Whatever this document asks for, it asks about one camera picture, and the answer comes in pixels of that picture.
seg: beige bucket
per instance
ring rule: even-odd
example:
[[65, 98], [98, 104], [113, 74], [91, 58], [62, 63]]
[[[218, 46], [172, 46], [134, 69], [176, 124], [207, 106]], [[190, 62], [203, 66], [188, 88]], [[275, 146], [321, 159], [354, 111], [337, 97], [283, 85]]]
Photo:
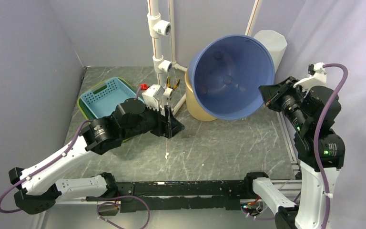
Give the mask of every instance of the beige bucket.
[[187, 110], [189, 113], [195, 118], [200, 121], [213, 121], [217, 118], [212, 117], [209, 115], [205, 110], [201, 108], [201, 106], [198, 104], [197, 100], [195, 99], [195, 96], [193, 94], [192, 86], [189, 83], [189, 77], [187, 76], [187, 72], [184, 75], [184, 81], [186, 82], [186, 105]]

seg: gray wall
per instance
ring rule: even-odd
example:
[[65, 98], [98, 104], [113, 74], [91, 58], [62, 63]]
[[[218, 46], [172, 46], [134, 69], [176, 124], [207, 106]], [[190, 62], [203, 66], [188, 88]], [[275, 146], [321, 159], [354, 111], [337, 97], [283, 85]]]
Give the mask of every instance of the gray wall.
[[[146, 0], [50, 0], [84, 66], [150, 66]], [[252, 0], [175, 0], [176, 59], [187, 66], [213, 40], [246, 30]], [[265, 0], [254, 32], [288, 34], [305, 0]], [[164, 20], [168, 1], [159, 0]], [[163, 38], [170, 60], [170, 38]]]
[[[0, 0], [0, 194], [8, 171], [30, 167], [64, 143], [83, 68], [46, 0]], [[4, 208], [14, 209], [13, 193]], [[0, 213], [0, 229], [29, 228]]]
[[[334, 125], [346, 144], [346, 159], [336, 183], [331, 228], [366, 228], [366, 1], [308, 0], [287, 42], [278, 81], [289, 75], [304, 78], [309, 63], [339, 62], [349, 69]], [[335, 88], [342, 72], [327, 71], [328, 86]]]

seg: plastic basket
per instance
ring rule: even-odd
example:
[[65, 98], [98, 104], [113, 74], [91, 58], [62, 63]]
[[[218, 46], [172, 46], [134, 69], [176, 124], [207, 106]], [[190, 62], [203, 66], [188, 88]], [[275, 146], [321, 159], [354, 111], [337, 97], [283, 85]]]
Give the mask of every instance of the plastic basket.
[[135, 94], [124, 79], [113, 77], [83, 93], [78, 99], [78, 107], [86, 119], [100, 118], [110, 115], [118, 104], [134, 98]]

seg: bucket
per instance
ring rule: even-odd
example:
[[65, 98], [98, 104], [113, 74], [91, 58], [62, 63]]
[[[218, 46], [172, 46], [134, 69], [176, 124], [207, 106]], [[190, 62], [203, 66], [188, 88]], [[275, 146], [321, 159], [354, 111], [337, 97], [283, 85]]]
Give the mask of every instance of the bucket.
[[187, 76], [187, 72], [186, 72], [186, 74], [184, 74], [184, 81], [186, 82], [186, 105], [187, 105], [187, 110], [189, 111], [189, 113], [195, 119], [198, 119], [200, 121], [209, 122], [209, 121], [213, 121], [213, 120], [217, 119], [217, 118], [209, 115], [198, 104], [198, 102], [193, 94], [193, 89], [192, 89], [192, 86], [190, 85], [190, 82], [189, 82], [189, 79]]
[[193, 94], [208, 114], [236, 120], [255, 112], [263, 99], [259, 86], [274, 82], [274, 63], [256, 39], [229, 35], [210, 43], [190, 62]]

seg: marble tabletop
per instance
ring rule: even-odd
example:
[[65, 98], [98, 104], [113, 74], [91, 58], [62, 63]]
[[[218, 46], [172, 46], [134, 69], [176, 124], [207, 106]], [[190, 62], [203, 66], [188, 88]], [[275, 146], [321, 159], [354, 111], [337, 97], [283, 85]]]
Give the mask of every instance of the marble tabletop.
[[[181, 79], [170, 103], [173, 107], [185, 93], [184, 73], [172, 70], [169, 75], [172, 83]], [[88, 67], [80, 94], [112, 77], [122, 77], [132, 87], [157, 83], [153, 67]], [[117, 181], [221, 180], [243, 179], [252, 171], [265, 171], [271, 179], [294, 178], [275, 112], [262, 107], [242, 120], [201, 122], [184, 104], [176, 118], [185, 129], [172, 139], [150, 133], [136, 136], [76, 167], [65, 178], [111, 172]], [[83, 120], [75, 105], [66, 143]]]

